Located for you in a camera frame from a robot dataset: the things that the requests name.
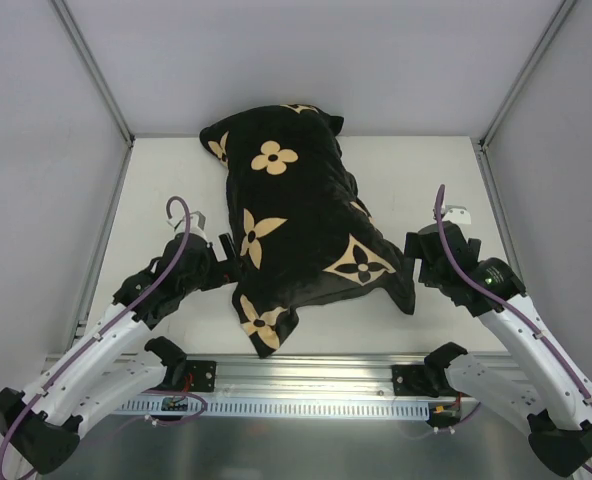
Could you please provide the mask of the black floral plush pillowcase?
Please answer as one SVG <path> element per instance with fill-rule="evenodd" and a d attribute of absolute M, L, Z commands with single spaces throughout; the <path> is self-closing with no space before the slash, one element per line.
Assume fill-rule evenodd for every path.
<path fill-rule="evenodd" d="M 387 292 L 415 310 L 412 259 L 360 199 L 338 141 L 344 120 L 317 106 L 252 108 L 200 131 L 227 171 L 226 203 L 242 274 L 232 296 L 257 355 L 274 354 L 298 309 Z"/>

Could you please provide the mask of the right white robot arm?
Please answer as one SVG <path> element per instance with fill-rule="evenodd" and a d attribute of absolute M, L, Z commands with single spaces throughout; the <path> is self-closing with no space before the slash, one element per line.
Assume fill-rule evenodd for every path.
<path fill-rule="evenodd" d="M 592 458 L 592 382 L 547 330 L 511 267 L 499 258 L 480 259 L 479 240 L 448 221 L 408 234 L 404 252 L 420 261 L 420 283 L 478 319 L 529 384 L 492 372 L 454 342 L 420 367 L 396 369 L 395 382 L 416 395 L 472 397 L 523 433 L 552 473 L 569 477 L 583 468 Z"/>

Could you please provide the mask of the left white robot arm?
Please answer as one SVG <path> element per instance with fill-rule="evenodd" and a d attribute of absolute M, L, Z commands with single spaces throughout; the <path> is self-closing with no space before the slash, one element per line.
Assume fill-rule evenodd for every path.
<path fill-rule="evenodd" d="M 222 261 L 199 231 L 177 235 L 161 256 L 123 282 L 94 329 L 49 370 L 21 390 L 0 391 L 0 478 L 8 448 L 32 472 L 53 472 L 94 426 L 140 394 L 195 403 L 193 413 L 179 415 L 182 422 L 206 412 L 201 395 L 214 389 L 214 362 L 190 360 L 152 331 L 190 293 L 239 279 L 231 236 L 222 234 L 219 241 Z"/>

